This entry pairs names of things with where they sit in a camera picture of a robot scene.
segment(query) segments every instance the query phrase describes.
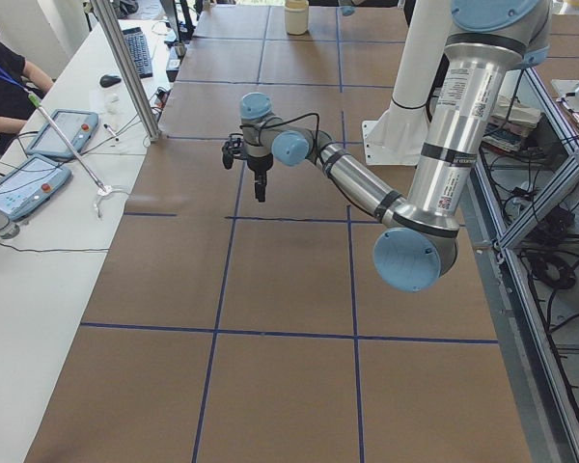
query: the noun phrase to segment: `plastic cup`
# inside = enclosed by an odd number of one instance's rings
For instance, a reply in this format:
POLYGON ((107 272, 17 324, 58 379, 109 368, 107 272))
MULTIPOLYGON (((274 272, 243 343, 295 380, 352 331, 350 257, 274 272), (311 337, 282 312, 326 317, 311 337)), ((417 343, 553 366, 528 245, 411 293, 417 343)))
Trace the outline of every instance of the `plastic cup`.
POLYGON ((300 36, 309 30, 309 1, 286 0, 286 32, 300 36))

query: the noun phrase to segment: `robotic arm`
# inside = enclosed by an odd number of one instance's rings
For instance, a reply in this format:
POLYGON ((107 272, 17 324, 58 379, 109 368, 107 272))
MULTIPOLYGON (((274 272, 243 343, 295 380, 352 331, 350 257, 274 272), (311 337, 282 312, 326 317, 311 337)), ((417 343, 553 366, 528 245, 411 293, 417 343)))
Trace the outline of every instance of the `robotic arm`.
POLYGON ((241 101, 244 143, 226 143, 226 168, 246 160, 264 201, 273 157, 289 166, 309 160, 389 229, 373 249, 382 279, 405 291, 427 288, 455 263, 455 210, 506 72, 546 58, 550 9, 551 0, 453 0, 450 65, 407 198, 325 132, 284 122, 258 93, 241 101))

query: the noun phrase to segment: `brown table surface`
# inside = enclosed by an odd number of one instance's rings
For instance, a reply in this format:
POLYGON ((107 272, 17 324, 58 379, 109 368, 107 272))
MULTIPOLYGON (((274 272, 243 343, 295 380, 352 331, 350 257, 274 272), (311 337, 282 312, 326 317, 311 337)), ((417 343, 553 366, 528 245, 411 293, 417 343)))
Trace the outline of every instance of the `brown table surface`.
MULTIPOLYGON (((397 9, 310 8, 299 37, 279 7, 202 15, 27 462, 531 461, 465 229, 454 269, 401 293, 381 226, 313 166, 275 165, 259 204, 221 165, 253 91, 363 160, 406 32, 397 9)), ((579 78, 579 17, 553 32, 540 75, 579 78)))

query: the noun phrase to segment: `light blue joint cap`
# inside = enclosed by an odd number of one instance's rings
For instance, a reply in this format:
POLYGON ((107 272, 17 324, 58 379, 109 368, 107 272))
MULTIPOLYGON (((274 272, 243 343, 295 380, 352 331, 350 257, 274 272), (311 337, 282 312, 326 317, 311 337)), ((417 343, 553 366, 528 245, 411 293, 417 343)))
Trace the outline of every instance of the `light blue joint cap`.
POLYGON ((417 292, 440 276, 440 257, 433 243, 411 229, 389 229, 373 247, 377 273, 401 291, 417 292))
POLYGON ((300 132, 288 130, 281 132, 272 142, 272 155, 286 166, 293 167, 309 154, 309 142, 300 132))
POLYGON ((545 46, 540 50, 534 50, 529 53, 526 53, 523 57, 523 61, 515 66, 515 69, 527 69, 533 68, 534 66, 538 66, 544 60, 547 59, 547 55, 549 54, 549 46, 545 46))
POLYGON ((272 112, 272 102, 267 95, 260 92, 247 94, 240 101, 240 117, 242 119, 259 119, 270 112, 272 112))
POLYGON ((514 24, 540 0, 453 0, 453 21, 468 32, 491 32, 514 24))
POLYGON ((355 7, 349 7, 349 6, 341 7, 341 14, 343 16, 352 16, 354 14, 354 12, 356 12, 355 7))

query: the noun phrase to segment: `label sticker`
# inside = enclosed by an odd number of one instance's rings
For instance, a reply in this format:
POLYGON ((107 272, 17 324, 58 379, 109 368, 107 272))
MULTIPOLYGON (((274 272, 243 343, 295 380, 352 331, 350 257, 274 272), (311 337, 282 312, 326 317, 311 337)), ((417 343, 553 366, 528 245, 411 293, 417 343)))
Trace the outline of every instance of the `label sticker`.
POLYGON ((472 69, 449 69, 437 105, 449 106, 448 109, 458 111, 472 73, 472 69))
POLYGON ((460 116, 486 121, 497 92, 496 73, 481 68, 450 69, 437 105, 460 116))
POLYGON ((443 210, 451 210, 453 205, 457 205, 461 192, 463 191, 463 182, 465 176, 462 174, 466 171, 465 169, 452 168, 449 171, 448 177, 446 178, 446 183, 444 183, 444 188, 442 189, 442 194, 437 202, 437 208, 443 210))

